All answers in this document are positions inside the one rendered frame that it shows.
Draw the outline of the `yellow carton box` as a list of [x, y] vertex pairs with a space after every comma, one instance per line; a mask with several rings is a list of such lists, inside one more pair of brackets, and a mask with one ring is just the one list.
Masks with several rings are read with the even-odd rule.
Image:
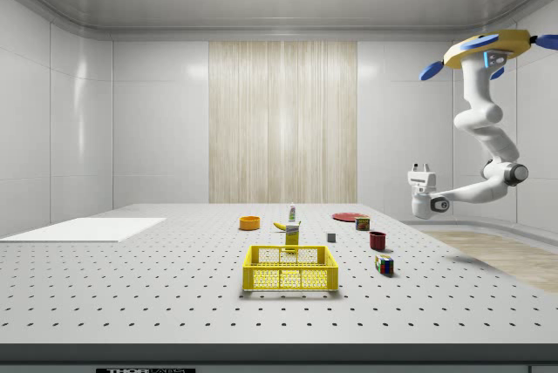
[[285, 228], [285, 251], [287, 254], [294, 254], [299, 245], [299, 225], [290, 224]]

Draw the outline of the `yellow basket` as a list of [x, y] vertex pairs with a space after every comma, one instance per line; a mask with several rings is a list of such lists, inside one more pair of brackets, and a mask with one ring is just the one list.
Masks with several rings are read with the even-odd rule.
[[326, 246], [252, 245], [242, 265], [244, 290], [338, 290], [338, 265]]

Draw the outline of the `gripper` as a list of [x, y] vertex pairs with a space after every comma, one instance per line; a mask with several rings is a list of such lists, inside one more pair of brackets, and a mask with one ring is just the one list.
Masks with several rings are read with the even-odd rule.
[[412, 194], [431, 193], [436, 191], [436, 173], [431, 172], [427, 164], [423, 169], [419, 169], [419, 164], [415, 163], [412, 170], [408, 172], [407, 179], [412, 187]]

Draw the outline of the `white board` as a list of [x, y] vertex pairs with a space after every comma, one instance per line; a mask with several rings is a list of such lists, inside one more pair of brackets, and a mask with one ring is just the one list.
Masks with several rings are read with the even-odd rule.
[[77, 218], [0, 239], [0, 242], [121, 242], [165, 218]]

